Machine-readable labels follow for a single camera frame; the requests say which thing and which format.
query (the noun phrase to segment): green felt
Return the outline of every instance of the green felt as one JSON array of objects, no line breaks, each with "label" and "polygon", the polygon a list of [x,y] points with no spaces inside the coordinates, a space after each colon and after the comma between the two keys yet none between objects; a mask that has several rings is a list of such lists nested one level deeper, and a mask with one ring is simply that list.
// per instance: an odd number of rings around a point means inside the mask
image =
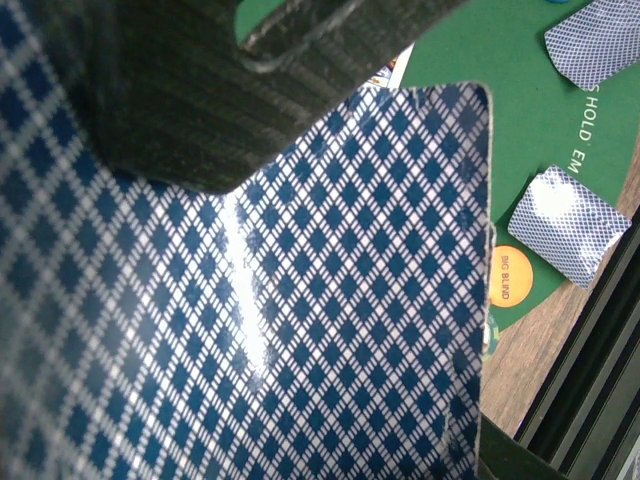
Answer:
[{"label": "green felt", "polygon": [[[236,17],[236,38],[248,33],[280,0],[245,0]],[[493,101],[491,217],[497,245],[520,248],[531,260],[533,289],[512,308],[492,308],[500,329],[547,298],[564,277],[507,233],[510,213],[530,179],[552,164],[567,170],[615,205],[629,169],[640,113],[640,64],[588,93],[562,77],[551,63],[543,34],[589,0],[559,5],[472,0],[431,29],[415,45],[402,86],[481,82]],[[597,98],[588,141],[580,139],[588,97]],[[572,167],[574,150],[585,154]]]}]

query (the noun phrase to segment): black metal frame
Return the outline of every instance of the black metal frame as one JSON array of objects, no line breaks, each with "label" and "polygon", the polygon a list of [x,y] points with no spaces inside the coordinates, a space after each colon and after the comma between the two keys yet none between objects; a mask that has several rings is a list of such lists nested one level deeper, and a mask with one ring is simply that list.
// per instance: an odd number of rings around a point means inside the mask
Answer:
[{"label": "black metal frame", "polygon": [[640,209],[515,439],[570,479],[616,479],[640,437]]}]

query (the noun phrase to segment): orange button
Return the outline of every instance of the orange button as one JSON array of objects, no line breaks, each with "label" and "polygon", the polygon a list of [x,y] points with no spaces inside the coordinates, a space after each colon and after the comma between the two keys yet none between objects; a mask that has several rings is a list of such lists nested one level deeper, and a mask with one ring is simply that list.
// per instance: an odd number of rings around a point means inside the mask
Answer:
[{"label": "orange button", "polygon": [[517,248],[500,245],[493,251],[489,300],[496,307],[514,307],[533,286],[533,268],[527,256]]}]

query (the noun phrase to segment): wood surface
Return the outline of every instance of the wood surface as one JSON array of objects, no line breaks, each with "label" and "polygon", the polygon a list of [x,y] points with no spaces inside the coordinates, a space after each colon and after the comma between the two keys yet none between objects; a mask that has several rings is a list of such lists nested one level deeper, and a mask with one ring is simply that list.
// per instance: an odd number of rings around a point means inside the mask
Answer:
[{"label": "wood surface", "polygon": [[[640,135],[617,208],[631,217],[639,204]],[[495,353],[483,367],[480,404],[482,412],[508,435],[513,436],[518,430],[589,293],[566,281],[528,315],[502,332]]]}]

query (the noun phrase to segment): blue diamond pattern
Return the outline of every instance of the blue diamond pattern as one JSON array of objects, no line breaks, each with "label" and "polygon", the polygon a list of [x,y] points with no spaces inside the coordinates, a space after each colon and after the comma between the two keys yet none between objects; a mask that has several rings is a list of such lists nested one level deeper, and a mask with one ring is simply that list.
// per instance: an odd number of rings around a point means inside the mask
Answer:
[{"label": "blue diamond pattern", "polygon": [[0,85],[0,298],[22,312],[0,317],[8,472],[472,476],[482,89],[363,89],[237,191],[197,194],[93,159],[17,5],[0,7],[22,79]]}]

